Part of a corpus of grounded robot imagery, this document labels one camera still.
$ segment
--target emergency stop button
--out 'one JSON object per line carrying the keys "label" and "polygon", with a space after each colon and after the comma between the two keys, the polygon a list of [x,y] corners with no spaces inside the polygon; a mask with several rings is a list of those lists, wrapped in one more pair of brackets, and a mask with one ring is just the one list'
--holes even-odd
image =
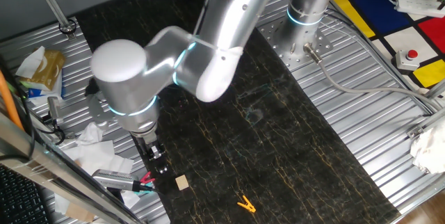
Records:
{"label": "emergency stop button", "polygon": [[417,53],[416,50],[409,50],[406,58],[408,60],[412,60],[413,58],[416,58],[417,56],[419,56],[419,54]]}

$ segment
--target keyboard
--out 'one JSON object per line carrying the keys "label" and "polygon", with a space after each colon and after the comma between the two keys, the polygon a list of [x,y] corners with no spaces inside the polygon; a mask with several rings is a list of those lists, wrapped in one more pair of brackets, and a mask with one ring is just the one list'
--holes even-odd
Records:
{"label": "keyboard", "polygon": [[0,223],[51,224],[40,188],[0,165]]}

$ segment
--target orange pole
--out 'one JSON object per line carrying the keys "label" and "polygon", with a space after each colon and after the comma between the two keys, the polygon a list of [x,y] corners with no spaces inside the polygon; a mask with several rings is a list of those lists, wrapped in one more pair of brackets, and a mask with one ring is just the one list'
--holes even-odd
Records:
{"label": "orange pole", "polygon": [[3,96],[6,109],[8,110],[9,118],[14,122],[21,130],[24,131],[22,121],[20,121],[19,113],[15,107],[13,96],[9,91],[8,83],[6,83],[5,76],[0,71],[0,93]]}

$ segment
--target black work surface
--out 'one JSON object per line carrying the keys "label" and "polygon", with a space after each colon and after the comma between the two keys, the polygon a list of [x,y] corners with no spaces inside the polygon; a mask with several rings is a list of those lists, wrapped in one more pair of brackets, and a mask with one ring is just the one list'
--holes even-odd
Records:
{"label": "black work surface", "polygon": [[[166,26],[192,31],[204,0],[114,0],[76,15],[94,51],[108,40],[145,46]],[[397,210],[256,30],[228,91],[199,102],[160,95],[160,138],[171,171],[160,184],[173,223],[388,223]],[[238,206],[242,195],[257,209]]]}

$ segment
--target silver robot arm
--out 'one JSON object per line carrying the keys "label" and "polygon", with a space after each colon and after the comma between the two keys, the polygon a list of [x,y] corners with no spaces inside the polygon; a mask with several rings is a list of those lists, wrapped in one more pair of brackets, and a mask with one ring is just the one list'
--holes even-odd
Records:
{"label": "silver robot arm", "polygon": [[172,83],[203,102],[218,99],[267,1],[206,0],[193,34],[171,26],[144,48],[129,40],[100,46],[91,70],[122,128],[155,141],[157,94]]}

